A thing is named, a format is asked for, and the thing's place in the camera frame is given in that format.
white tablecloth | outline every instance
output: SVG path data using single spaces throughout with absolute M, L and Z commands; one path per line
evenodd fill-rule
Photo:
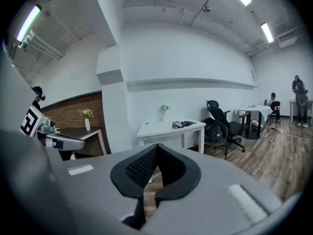
M 238 108 L 236 110 L 236 113 L 238 111 L 244 111 L 244 112 L 261 112 L 262 116 L 264 117 L 264 121 L 268 119 L 268 115 L 271 114 L 272 109 L 269 106 L 266 105 L 258 105 L 257 107 L 243 107 Z

chair armrest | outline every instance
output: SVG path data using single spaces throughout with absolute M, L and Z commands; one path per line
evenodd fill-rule
M 239 135 L 241 135 L 241 134 L 243 133 L 244 125 L 245 125 L 245 118 L 246 118 L 247 116 L 249 116 L 249 115 L 250 115 L 250 112 L 246 112 L 246 113 L 244 113 L 244 114 L 242 114 L 242 115 L 239 116 L 240 118 L 243 119 L 242 122 L 241 122 L 241 128 L 240 128 L 240 133 L 239 133 Z
M 224 114 L 225 117 L 226 117 L 226 115 L 227 115 L 228 112 L 231 112 L 231 111 L 225 111 L 225 112 L 223 112 L 223 114 Z

person wearing black clothing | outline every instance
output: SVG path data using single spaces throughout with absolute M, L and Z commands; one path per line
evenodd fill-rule
M 294 81 L 292 82 L 292 91 L 295 93 L 295 100 L 297 103 L 297 119 L 298 119 L 298 126 L 301 126 L 302 114 L 301 114 L 301 107 L 303 107 L 303 127 L 308 127 L 307 119 L 308 119 L 308 105 L 301 106 L 298 101 L 298 88 L 302 87 L 305 91 L 305 94 L 308 93 L 308 90 L 305 89 L 302 80 L 300 80 L 299 76 L 296 75 L 294 77 Z
M 35 86 L 35 87 L 31 87 L 31 88 L 36 93 L 36 98 L 35 98 L 34 102 L 32 103 L 32 105 L 35 106 L 41 112 L 40 105 L 38 102 L 40 102 L 43 98 L 42 97 L 43 96 L 43 90 L 39 86 Z

brick wall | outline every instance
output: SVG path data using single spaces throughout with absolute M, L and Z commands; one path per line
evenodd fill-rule
M 51 117 L 57 128 L 85 128 L 85 119 L 80 115 L 80 111 L 90 109 L 94 117 L 89 119 L 90 127 L 101 127 L 104 145 L 107 153 L 111 153 L 106 128 L 103 117 L 102 93 L 94 93 L 85 96 L 69 99 L 45 108 L 42 113 Z M 79 153 L 100 156 L 102 150 L 98 135 L 93 135 L 85 140 L 85 148 Z

chair backrest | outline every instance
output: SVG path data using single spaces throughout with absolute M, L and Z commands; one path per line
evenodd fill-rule
M 206 102 L 206 107 L 209 110 L 209 112 L 211 113 L 211 115 L 215 118 L 215 120 L 224 124 L 227 128 L 228 133 L 231 133 L 230 125 L 229 125 L 223 111 L 219 108 L 219 106 L 220 106 L 219 103 L 217 101 L 214 101 L 214 100 L 210 100 L 210 101 Z
M 275 101 L 275 102 L 272 102 L 272 103 L 270 104 L 270 108 L 272 109 L 272 111 L 275 110 L 275 107 L 276 107 L 276 106 L 280 106 L 280 102 L 279 102 L 279 101 Z

